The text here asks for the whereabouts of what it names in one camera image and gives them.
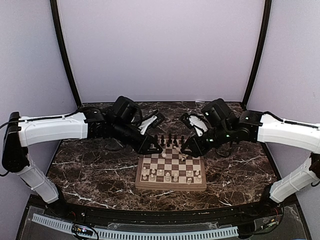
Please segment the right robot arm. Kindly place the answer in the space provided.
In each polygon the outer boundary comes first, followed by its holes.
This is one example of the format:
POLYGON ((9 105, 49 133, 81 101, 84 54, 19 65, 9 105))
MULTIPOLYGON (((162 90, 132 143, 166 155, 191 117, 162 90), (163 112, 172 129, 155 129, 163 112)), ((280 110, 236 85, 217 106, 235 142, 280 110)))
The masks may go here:
POLYGON ((255 213, 266 217, 275 206, 309 184, 320 182, 320 125, 280 119, 270 112, 246 110, 239 118, 215 116, 212 128, 189 137, 183 154, 202 157, 212 148, 229 142, 277 143, 310 151, 310 156, 289 175, 268 185, 255 205, 255 213))

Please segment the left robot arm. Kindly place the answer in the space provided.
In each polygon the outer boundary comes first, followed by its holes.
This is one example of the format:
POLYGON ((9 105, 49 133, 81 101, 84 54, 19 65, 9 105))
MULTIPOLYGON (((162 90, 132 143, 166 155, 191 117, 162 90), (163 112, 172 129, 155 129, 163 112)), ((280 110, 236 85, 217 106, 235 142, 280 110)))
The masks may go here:
POLYGON ((58 187, 31 160, 31 145, 65 139, 112 138, 129 145, 140 155, 160 154, 157 139, 147 133, 164 121, 155 110, 143 117, 139 106, 131 99, 120 96, 112 106, 104 109, 82 107, 73 113, 21 117, 19 112, 10 114, 6 127, 1 163, 9 173, 19 176, 35 191, 60 218, 67 218, 70 206, 63 201, 58 187))

